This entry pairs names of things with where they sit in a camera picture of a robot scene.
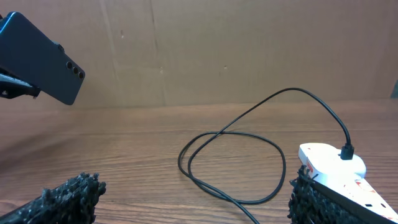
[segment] white extension socket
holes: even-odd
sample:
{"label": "white extension socket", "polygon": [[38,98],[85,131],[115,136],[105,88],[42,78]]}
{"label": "white extension socket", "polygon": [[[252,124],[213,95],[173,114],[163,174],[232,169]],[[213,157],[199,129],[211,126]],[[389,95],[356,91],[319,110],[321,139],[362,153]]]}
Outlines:
{"label": "white extension socket", "polygon": [[298,156],[310,170],[310,177],[370,211],[398,223],[398,215],[365,180],[366,166],[354,155],[342,160],[340,149],[323,143],[300,145]]}

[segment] black plug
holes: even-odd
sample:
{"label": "black plug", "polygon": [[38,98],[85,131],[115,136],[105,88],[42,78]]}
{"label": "black plug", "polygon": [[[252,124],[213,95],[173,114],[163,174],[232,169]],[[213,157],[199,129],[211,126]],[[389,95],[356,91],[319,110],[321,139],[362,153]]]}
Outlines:
{"label": "black plug", "polygon": [[354,156],[354,146],[346,143],[345,146],[341,148],[340,158],[342,160],[350,160],[353,159],[353,156]]}

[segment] wooden tabletop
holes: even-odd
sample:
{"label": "wooden tabletop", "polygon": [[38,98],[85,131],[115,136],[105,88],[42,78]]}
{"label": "wooden tabletop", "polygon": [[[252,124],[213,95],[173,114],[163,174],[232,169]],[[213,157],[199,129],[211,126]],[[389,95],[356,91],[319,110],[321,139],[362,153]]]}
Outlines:
{"label": "wooden tabletop", "polygon": [[[347,125],[356,154],[368,168],[366,179],[397,210],[398,101],[328,104]],[[204,193],[177,168],[178,154],[189,140],[219,130],[250,106],[2,112],[0,213],[84,171],[99,172],[107,183],[96,206],[97,223],[250,223],[240,209]],[[289,223],[289,180],[301,165],[301,143],[345,143],[335,120],[314,102],[268,103],[229,130],[269,138],[285,153],[282,190],[270,202],[246,206],[261,223]],[[197,155],[192,169],[234,198],[255,200],[276,187],[282,160],[262,141],[222,136]]]}

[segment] black cable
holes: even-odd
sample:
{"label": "black cable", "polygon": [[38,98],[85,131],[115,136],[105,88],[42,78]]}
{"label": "black cable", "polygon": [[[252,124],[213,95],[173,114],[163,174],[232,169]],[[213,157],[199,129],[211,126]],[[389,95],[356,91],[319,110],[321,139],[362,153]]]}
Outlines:
{"label": "black cable", "polygon": [[[191,179],[199,188],[201,188],[202,190],[204,190],[206,193],[223,199],[223,200],[227,200],[229,202],[234,203],[238,208],[240,208],[254,223],[259,223],[254,217],[253,215],[250,214],[249,211],[247,211],[242,205],[255,205],[255,204],[260,204],[260,203],[264,203],[269,201],[270,199],[272,199],[275,195],[277,195],[277,193],[279,192],[279,190],[282,188],[282,185],[284,183],[285,180],[285,175],[286,175],[286,161],[285,161],[285,156],[284,153],[282,152],[282,150],[280,149],[280,147],[273,143],[271,140],[266,139],[264,137],[255,135],[255,134],[250,134],[250,133],[244,133],[244,132],[235,132],[235,131],[225,131],[225,129],[227,129],[228,127],[230,127],[233,123],[235,123],[237,120],[241,119],[244,115],[248,114],[250,111],[256,109],[258,106],[260,106],[261,104],[265,103],[267,100],[271,99],[272,97],[278,95],[279,93],[283,93],[285,91],[289,91],[289,90],[295,90],[295,91],[301,91],[303,93],[306,93],[307,95],[311,96],[313,99],[315,99],[316,101],[318,101],[331,115],[332,117],[334,117],[334,119],[339,123],[339,125],[341,126],[341,128],[343,128],[344,134],[346,136],[346,146],[350,146],[351,145],[351,139],[349,137],[349,132],[346,128],[346,126],[343,124],[343,122],[339,119],[339,117],[335,114],[335,112],[333,112],[333,110],[325,103],[323,102],[321,99],[319,99],[317,96],[315,96],[314,94],[310,93],[307,90],[303,90],[301,88],[286,88],[283,90],[280,90],[274,94],[272,94],[271,96],[268,96],[265,100],[261,101],[260,103],[256,104],[255,106],[253,106],[252,108],[250,108],[249,110],[247,110],[246,112],[244,112],[243,114],[241,114],[240,116],[238,116],[237,118],[235,118],[232,122],[230,122],[228,125],[226,125],[225,127],[223,127],[221,130],[219,131],[212,131],[212,132],[207,132],[207,133],[203,133],[198,135],[197,137],[193,138],[190,142],[188,142],[188,144],[181,150],[180,155],[178,155],[178,168],[180,169],[180,171],[186,175],[189,179]],[[185,152],[189,149],[189,147],[199,138],[207,135],[207,134],[213,134],[213,136],[211,138],[209,138],[209,140],[207,140],[205,143],[203,143],[198,149],[196,149],[196,151],[190,156],[189,160],[188,160],[188,172],[186,172],[183,168],[182,168],[182,159],[183,156],[185,154]],[[242,136],[249,136],[249,137],[253,137],[253,138],[257,138],[260,140],[263,140],[265,142],[268,142],[269,144],[273,145],[280,153],[280,156],[282,157],[282,176],[280,177],[280,181],[278,186],[275,188],[275,190],[268,196],[266,196],[263,199],[260,200],[238,200],[238,199],[234,199],[231,198],[229,195],[227,195],[226,193],[222,192],[221,190],[217,189],[216,187],[211,186],[210,184],[207,184],[199,179],[197,179],[196,177],[193,176],[192,174],[192,170],[191,170],[191,164],[192,164],[192,160],[193,158],[195,158],[195,156],[200,152],[200,150],[202,150],[207,144],[209,144],[209,142],[211,142],[212,140],[214,140],[215,138],[217,138],[219,135],[221,134],[237,134],[237,135],[242,135]]]}

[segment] red label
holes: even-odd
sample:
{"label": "red label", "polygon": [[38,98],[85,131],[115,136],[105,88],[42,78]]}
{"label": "red label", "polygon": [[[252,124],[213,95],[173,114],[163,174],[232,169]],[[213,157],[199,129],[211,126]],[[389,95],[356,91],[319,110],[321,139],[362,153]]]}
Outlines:
{"label": "red label", "polygon": [[310,169],[311,172],[313,172],[312,166],[310,164],[310,161],[307,161],[307,167]]}

